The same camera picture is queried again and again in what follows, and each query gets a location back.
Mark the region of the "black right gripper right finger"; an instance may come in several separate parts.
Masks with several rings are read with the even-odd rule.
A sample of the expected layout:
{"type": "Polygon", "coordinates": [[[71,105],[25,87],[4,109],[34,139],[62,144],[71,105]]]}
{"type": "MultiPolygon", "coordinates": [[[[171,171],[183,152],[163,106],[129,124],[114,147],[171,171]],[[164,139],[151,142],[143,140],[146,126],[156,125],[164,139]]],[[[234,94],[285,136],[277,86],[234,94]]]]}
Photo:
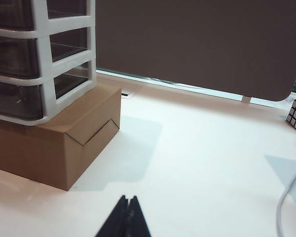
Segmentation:
{"type": "Polygon", "coordinates": [[[137,196],[130,200],[126,214],[126,237],[151,237],[137,196]]]}

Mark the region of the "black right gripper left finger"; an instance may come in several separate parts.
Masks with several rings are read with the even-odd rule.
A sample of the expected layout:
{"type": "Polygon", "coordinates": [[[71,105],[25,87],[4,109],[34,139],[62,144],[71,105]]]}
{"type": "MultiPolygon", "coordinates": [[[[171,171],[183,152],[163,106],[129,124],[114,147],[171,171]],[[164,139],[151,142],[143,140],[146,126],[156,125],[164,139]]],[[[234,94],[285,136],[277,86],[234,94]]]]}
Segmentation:
{"type": "Polygon", "coordinates": [[[127,211],[128,199],[122,195],[97,232],[96,237],[123,237],[127,211]]]}

